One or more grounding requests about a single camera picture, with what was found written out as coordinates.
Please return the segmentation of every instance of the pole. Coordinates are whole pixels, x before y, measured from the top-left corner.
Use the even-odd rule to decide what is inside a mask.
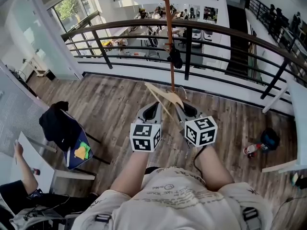
[[[164,1],[165,1],[167,31],[168,31],[168,48],[169,48],[169,52],[171,52],[172,43],[173,43],[171,7],[169,5],[169,0],[164,0]],[[171,81],[172,81],[172,92],[175,92],[174,65],[173,65],[173,63],[171,63]]]

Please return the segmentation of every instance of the hand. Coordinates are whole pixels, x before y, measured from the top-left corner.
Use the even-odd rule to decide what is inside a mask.
[[[24,149],[17,140],[15,140],[14,149],[15,149],[16,155],[19,155],[19,156],[23,155]]]

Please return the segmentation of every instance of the blue chair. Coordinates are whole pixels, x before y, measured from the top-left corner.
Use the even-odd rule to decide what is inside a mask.
[[[89,141],[87,139],[87,137],[93,139],[94,141],[98,142],[99,144],[101,143],[99,140],[97,140],[96,138],[92,137],[91,135],[87,134],[83,127],[72,117],[70,116],[68,113],[64,112],[67,117],[71,120],[71,122],[74,124],[74,125],[79,125],[82,130],[81,130],[81,133],[79,134],[79,137],[76,141],[76,144],[74,145],[73,148],[69,148],[68,151],[63,151],[64,152],[64,158],[65,158],[65,162],[66,162],[66,166],[69,170],[76,170],[76,171],[79,171],[79,172],[83,172],[83,173],[86,173],[86,174],[90,174],[90,175],[94,175],[96,176],[94,173],[92,172],[88,172],[88,171],[85,171],[85,170],[82,170],[82,169],[79,169],[77,167],[79,167],[81,164],[89,161],[91,158],[93,159],[96,159],[96,160],[99,160],[103,163],[106,163],[106,164],[110,164],[110,162],[107,162],[105,161],[104,159],[101,159],[99,157],[96,157],[92,151],[92,149],[89,151],[89,156],[88,156],[88,159],[80,159],[78,157],[75,157],[75,151],[80,147],[80,144],[81,142],[84,142],[86,143],[89,147],[90,147],[90,144],[89,144]]]

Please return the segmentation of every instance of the beige t-shirt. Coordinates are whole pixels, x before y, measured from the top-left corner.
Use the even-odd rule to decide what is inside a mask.
[[[199,176],[172,167],[145,176],[133,198],[106,190],[75,220],[72,230],[245,230],[245,207],[258,211],[262,230],[270,229],[270,207],[247,183],[211,192]],[[108,223],[97,221],[99,214],[109,215]]]

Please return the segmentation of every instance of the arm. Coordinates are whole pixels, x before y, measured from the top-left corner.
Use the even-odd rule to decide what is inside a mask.
[[[24,184],[24,188],[25,188],[25,190],[27,191],[28,194],[31,194],[38,187],[37,180],[35,179],[34,175],[32,174],[29,165],[27,164],[27,162],[23,158],[24,149],[18,141],[15,142],[14,149],[15,149],[16,161],[17,161],[17,163],[20,164],[21,170],[23,172],[22,182]]]
[[[211,191],[218,191],[221,187],[234,183],[229,171],[222,165],[214,148],[208,146],[199,155],[202,177]]]
[[[110,189],[134,197],[141,190],[148,158],[148,152],[135,151]]]

